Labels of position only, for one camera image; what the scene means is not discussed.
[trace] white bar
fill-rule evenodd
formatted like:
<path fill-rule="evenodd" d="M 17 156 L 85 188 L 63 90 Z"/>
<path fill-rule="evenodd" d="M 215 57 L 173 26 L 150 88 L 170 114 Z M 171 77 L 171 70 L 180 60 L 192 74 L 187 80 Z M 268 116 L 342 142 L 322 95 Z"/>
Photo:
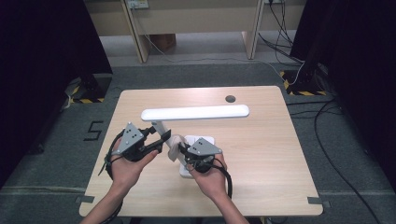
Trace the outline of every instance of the white bar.
<path fill-rule="evenodd" d="M 196 107 L 175 107 L 146 109 L 141 118 L 144 121 L 165 121 L 181 119 L 231 119 L 244 118 L 249 114 L 247 105 L 214 105 Z"/>

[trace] wrist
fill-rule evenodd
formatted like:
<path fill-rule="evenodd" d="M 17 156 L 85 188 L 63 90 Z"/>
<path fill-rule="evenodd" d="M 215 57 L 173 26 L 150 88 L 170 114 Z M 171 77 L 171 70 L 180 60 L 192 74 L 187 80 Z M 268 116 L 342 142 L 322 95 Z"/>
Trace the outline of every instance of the wrist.
<path fill-rule="evenodd" d="M 112 197 L 114 198 L 124 198 L 128 192 L 129 188 L 126 188 L 125 185 L 117 184 L 113 182 L 113 184 L 110 187 L 110 190 L 108 191 L 108 194 L 111 194 Z"/>
<path fill-rule="evenodd" d="M 227 202 L 228 200 L 230 200 L 230 197 L 228 197 L 228 195 L 226 193 L 217 193 L 217 194 L 210 196 L 209 198 L 210 198 L 210 200 L 212 200 L 212 202 L 214 204 L 220 204 L 220 203 L 224 203 L 224 202 Z"/>

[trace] human hand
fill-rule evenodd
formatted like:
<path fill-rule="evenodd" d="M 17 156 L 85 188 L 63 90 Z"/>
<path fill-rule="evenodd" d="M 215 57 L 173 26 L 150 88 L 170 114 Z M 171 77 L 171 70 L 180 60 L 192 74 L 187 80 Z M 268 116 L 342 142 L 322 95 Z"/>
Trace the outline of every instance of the human hand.
<path fill-rule="evenodd" d="M 227 170 L 227 164 L 225 163 L 223 154 L 216 154 L 214 165 L 224 166 Z M 225 176 L 219 169 L 211 168 L 208 172 L 202 174 L 194 170 L 190 164 L 188 164 L 190 174 L 194 177 L 195 182 L 198 184 L 202 193 L 212 201 L 215 197 L 227 196 L 225 188 Z"/>
<path fill-rule="evenodd" d="M 113 151 L 117 150 L 120 141 L 121 138 L 114 145 Z M 154 160 L 157 154 L 158 150 L 153 150 L 140 161 L 128 161 L 125 158 L 120 158 L 120 155 L 112 156 L 113 187 L 119 188 L 121 192 L 126 194 L 137 183 L 143 168 Z"/>

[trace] black curtain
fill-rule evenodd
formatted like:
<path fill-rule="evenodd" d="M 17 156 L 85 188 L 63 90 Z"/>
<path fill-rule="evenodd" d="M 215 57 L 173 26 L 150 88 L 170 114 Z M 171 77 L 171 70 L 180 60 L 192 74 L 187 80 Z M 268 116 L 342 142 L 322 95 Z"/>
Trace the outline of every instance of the black curtain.
<path fill-rule="evenodd" d="M 0 186 L 43 138 L 81 75 L 111 67 L 82 0 L 0 1 Z"/>
<path fill-rule="evenodd" d="M 308 0 L 290 55 L 305 60 L 333 0 Z M 320 42 L 316 62 L 329 68 L 352 124 L 396 190 L 396 2 L 338 0 L 332 14 L 330 41 Z"/>

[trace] forearm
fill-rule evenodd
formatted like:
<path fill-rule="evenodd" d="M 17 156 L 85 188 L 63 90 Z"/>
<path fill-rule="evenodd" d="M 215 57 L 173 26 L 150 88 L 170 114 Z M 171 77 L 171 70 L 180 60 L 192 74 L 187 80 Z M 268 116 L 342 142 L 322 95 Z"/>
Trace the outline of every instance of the forearm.
<path fill-rule="evenodd" d="M 222 213 L 227 224 L 248 224 L 248 221 L 244 218 L 227 194 L 214 197 L 212 201 Z"/>
<path fill-rule="evenodd" d="M 101 223 L 109 218 L 118 208 L 128 190 L 111 186 L 105 197 L 91 210 L 80 224 Z"/>

